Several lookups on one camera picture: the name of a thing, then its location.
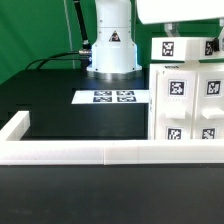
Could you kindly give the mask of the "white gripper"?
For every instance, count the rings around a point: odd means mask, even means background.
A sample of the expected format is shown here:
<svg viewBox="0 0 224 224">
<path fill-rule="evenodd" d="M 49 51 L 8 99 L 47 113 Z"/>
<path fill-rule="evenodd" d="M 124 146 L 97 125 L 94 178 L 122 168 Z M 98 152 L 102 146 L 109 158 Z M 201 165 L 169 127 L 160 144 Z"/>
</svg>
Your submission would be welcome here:
<svg viewBox="0 0 224 224">
<path fill-rule="evenodd" d="M 213 40 L 214 51 L 224 51 L 224 0 L 137 0 L 137 12 L 143 24 L 165 23 L 168 37 L 179 37 L 178 23 L 219 19 L 219 35 Z"/>
</svg>

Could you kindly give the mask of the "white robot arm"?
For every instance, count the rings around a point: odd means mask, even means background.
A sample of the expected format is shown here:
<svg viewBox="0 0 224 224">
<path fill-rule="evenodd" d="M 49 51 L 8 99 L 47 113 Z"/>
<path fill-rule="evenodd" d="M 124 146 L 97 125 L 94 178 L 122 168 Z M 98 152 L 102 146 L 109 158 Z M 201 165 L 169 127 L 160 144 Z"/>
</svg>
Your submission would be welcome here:
<svg viewBox="0 0 224 224">
<path fill-rule="evenodd" d="M 125 79 L 140 71 L 137 45 L 131 37 L 130 0 L 96 0 L 97 39 L 92 46 L 90 76 Z M 137 0 L 137 14 L 144 24 L 170 26 L 177 22 L 224 18 L 224 0 Z M 197 60 L 198 52 L 187 45 L 199 46 L 196 37 L 176 37 L 172 31 L 156 38 L 152 57 L 162 60 Z"/>
</svg>

